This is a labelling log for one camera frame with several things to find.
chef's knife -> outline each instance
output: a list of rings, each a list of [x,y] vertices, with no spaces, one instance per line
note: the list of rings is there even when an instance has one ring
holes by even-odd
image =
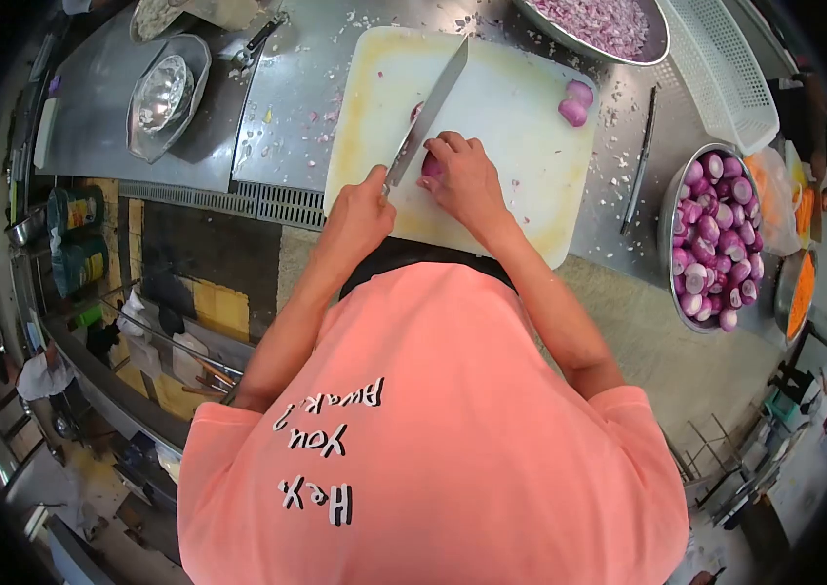
[[[385,195],[387,195],[390,187],[396,187],[400,184],[400,178],[404,176],[404,172],[410,166],[411,160],[414,159],[417,149],[426,139],[427,131],[430,130],[430,126],[436,120],[436,115],[440,113],[440,109],[443,108],[443,102],[446,101],[446,97],[452,91],[455,80],[459,78],[459,73],[466,66],[468,59],[469,38],[466,37],[459,44],[459,48],[455,50],[449,63],[446,64],[443,73],[436,80],[436,84],[433,85],[433,89],[430,91],[427,101],[424,102],[420,114],[411,122],[403,142],[397,148],[394,162],[384,178],[384,189],[382,191]]]

white cutting board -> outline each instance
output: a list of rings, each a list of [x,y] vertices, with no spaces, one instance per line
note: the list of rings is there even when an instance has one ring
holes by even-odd
[[[359,183],[374,165],[390,166],[411,110],[430,93],[462,37],[400,27],[365,31],[336,126],[326,177],[326,215],[345,184]],[[504,203],[550,266],[566,257],[598,122],[599,96],[589,120],[573,128],[557,105],[576,78],[592,80],[529,53],[470,39],[469,61],[443,103],[429,136],[455,130],[477,137],[498,168]],[[392,236],[489,255],[469,232],[417,187],[426,150],[418,149],[389,199],[397,207]]]

metal bowl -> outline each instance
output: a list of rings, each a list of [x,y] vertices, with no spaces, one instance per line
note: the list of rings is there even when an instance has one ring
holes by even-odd
[[[141,129],[154,134],[181,118],[195,85],[193,72],[179,55],[153,65],[134,100]]]
[[[713,315],[706,321],[697,323],[690,319],[683,313],[680,308],[680,301],[677,299],[677,293],[674,292],[674,274],[670,270],[670,252],[674,249],[674,212],[677,210],[677,193],[680,191],[680,186],[683,184],[683,173],[686,172],[687,167],[696,159],[709,151],[722,151],[726,155],[734,156],[742,165],[742,174],[750,177],[748,167],[742,161],[742,157],[729,145],[721,142],[711,142],[706,146],[696,151],[693,156],[689,158],[680,170],[674,174],[674,178],[670,180],[667,185],[667,190],[664,193],[664,203],[661,204],[661,219],[657,225],[657,253],[661,257],[661,270],[667,271],[667,286],[670,289],[671,298],[674,299],[674,307],[677,309],[677,314],[680,315],[680,320],[683,321],[692,332],[697,333],[712,333],[719,329],[719,317]],[[754,181],[751,183],[751,192],[754,193],[755,198],[758,198],[758,189],[755,188]]]
[[[534,26],[546,33],[549,38],[557,41],[570,51],[582,53],[593,59],[608,61],[609,63],[630,64],[636,67],[648,67],[664,61],[667,58],[667,53],[670,52],[670,28],[667,26],[664,11],[658,6],[656,0],[637,0],[645,16],[648,17],[648,38],[645,40],[645,45],[641,48],[641,54],[636,61],[607,53],[574,36],[559,24],[544,16],[531,0],[513,0],[513,2],[524,13],[524,16],[528,17]]]
[[[36,240],[46,227],[46,206],[41,206],[30,211],[30,215],[23,218],[15,226],[4,230],[7,240],[16,249],[21,249],[33,240]]]
[[[787,326],[791,320],[791,304],[797,292],[797,279],[800,278],[800,271],[804,267],[804,257],[807,255],[810,256],[810,262],[813,263],[813,271],[816,274],[817,254],[813,250],[798,250],[784,258],[781,273],[778,275],[778,284],[774,288],[774,320],[784,337],[787,338],[788,345],[794,344],[807,324],[807,318],[804,317],[803,323],[794,332],[794,336],[787,337]],[[807,303],[807,312],[811,304],[813,304],[813,295],[810,295],[810,301]]]

carrot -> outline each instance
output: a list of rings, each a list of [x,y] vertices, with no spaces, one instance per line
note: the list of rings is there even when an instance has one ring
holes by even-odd
[[[804,265],[800,267],[797,276],[797,287],[794,288],[794,300],[791,301],[791,314],[787,320],[787,339],[791,339],[800,330],[807,320],[807,310],[810,308],[810,299],[813,298],[813,286],[816,282],[816,270],[810,254],[804,256]]]

label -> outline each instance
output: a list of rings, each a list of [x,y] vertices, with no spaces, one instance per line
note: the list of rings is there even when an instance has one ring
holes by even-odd
[[[68,229],[81,228],[86,224],[91,224],[95,220],[95,214],[98,213],[98,202],[94,198],[69,201],[67,207],[69,221],[66,227]]]

